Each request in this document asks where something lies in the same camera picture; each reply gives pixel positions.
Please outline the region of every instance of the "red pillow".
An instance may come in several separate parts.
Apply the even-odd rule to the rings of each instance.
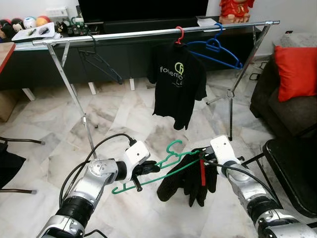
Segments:
[[[281,84],[278,100],[317,95],[317,48],[275,47]]]

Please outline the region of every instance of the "black t-shirt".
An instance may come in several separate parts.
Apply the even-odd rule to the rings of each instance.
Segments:
[[[175,43],[152,49],[148,79],[157,83],[153,114],[171,116],[174,128],[187,129],[194,103],[206,97],[206,70],[186,45]]]

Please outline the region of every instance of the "television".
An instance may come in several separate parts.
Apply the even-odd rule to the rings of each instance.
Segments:
[[[205,16],[208,0],[79,0],[85,23]]]

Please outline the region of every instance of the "sofa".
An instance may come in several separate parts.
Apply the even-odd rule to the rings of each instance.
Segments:
[[[266,64],[251,98],[250,110],[262,118],[277,137],[317,136],[317,96],[279,102],[280,77],[274,56]]]

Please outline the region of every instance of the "white wall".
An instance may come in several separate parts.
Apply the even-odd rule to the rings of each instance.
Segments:
[[[66,6],[70,17],[77,16],[78,0],[0,0],[0,19],[45,15],[49,7]]]
[[[207,15],[220,15],[220,0],[209,0]],[[273,52],[272,41],[278,40],[287,30],[317,34],[317,0],[256,0],[250,9],[250,22],[280,20],[270,28],[257,55]]]
[[[69,16],[76,16],[78,0],[0,0],[0,19],[45,14],[48,7],[68,7]],[[220,14],[220,0],[209,0],[207,15]],[[256,0],[250,9],[250,21],[280,20],[272,26],[261,47],[260,54],[273,51],[272,41],[279,39],[287,30],[317,33],[317,0]]]

